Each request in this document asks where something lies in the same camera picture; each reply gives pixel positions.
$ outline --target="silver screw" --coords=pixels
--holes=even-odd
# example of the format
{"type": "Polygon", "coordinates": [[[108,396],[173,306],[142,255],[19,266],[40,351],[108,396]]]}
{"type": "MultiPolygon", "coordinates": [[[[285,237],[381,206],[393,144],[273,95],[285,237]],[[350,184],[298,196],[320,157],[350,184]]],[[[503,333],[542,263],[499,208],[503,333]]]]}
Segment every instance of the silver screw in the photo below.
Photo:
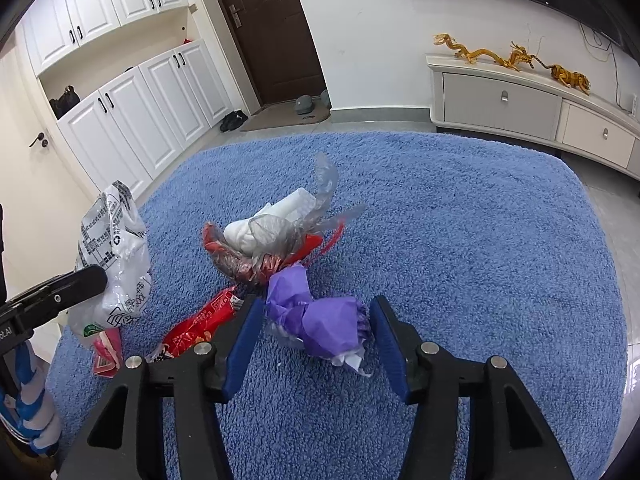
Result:
{"type": "Polygon", "coordinates": [[[132,355],[124,364],[127,368],[138,368],[142,364],[142,357],[139,355],[132,355]]]}
{"type": "Polygon", "coordinates": [[[193,351],[198,355],[207,355],[211,352],[211,343],[198,343],[193,347],[193,351]]]}
{"type": "Polygon", "coordinates": [[[420,350],[422,350],[425,354],[437,354],[440,351],[440,347],[436,345],[436,343],[432,343],[431,341],[427,341],[426,343],[422,343],[420,345],[420,350]]]}
{"type": "Polygon", "coordinates": [[[500,357],[499,355],[494,355],[491,358],[490,363],[494,368],[502,369],[507,367],[507,359],[505,359],[504,357],[500,357]]]}

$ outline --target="tv stand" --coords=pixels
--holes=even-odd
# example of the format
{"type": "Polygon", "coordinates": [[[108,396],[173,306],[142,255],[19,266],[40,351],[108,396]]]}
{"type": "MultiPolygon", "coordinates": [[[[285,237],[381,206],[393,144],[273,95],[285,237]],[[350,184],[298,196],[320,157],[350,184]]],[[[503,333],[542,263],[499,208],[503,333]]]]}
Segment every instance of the tv stand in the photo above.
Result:
{"type": "Polygon", "coordinates": [[[640,180],[640,123],[620,108],[526,67],[453,56],[427,56],[427,65],[436,126],[544,144],[640,180]]]}

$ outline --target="fluffy blue rug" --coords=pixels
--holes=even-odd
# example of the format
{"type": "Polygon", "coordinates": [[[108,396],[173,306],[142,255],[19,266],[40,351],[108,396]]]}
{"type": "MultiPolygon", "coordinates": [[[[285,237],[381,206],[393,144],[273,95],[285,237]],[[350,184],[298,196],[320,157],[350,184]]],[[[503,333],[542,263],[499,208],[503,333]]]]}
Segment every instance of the fluffy blue rug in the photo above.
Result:
{"type": "MultiPolygon", "coordinates": [[[[578,480],[600,475],[620,419],[626,331],[604,235],[577,177],[558,159],[440,134],[279,137],[199,153],[148,200],[155,290],[122,331],[148,354],[225,285],[201,247],[225,225],[298,186],[314,190],[314,154],[338,166],[335,209],[361,218],[309,272],[315,297],[385,294],[398,317],[453,355],[505,356],[554,430],[578,480]]],[[[106,380],[68,331],[48,387],[65,421],[63,452],[106,380]]],[[[244,386],[219,409],[235,478],[396,478],[414,408],[391,392],[374,347],[362,378],[262,334],[244,386]]],[[[166,410],[170,478],[178,478],[166,410]]],[[[460,417],[460,439],[468,431],[460,417]]],[[[465,446],[456,460],[463,477],[465,446]]]]}

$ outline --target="pink package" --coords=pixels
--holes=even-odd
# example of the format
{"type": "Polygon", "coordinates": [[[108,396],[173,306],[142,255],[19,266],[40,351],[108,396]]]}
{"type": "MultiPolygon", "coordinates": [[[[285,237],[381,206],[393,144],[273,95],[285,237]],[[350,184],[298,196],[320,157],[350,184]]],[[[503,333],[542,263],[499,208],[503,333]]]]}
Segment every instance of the pink package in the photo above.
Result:
{"type": "Polygon", "coordinates": [[[112,378],[122,366],[120,329],[108,328],[94,340],[94,374],[112,378]]]}

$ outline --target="crumpled purple paper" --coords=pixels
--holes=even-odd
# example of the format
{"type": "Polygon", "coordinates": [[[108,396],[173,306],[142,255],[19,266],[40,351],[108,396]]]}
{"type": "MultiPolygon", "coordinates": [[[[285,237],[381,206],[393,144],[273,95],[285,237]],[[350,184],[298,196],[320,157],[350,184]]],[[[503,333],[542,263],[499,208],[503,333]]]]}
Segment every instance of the crumpled purple paper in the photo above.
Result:
{"type": "Polygon", "coordinates": [[[267,317],[299,339],[312,357],[336,364],[337,357],[364,355],[362,343],[370,335],[364,305],[350,297],[314,300],[301,264],[271,277],[266,303],[267,317]]]}

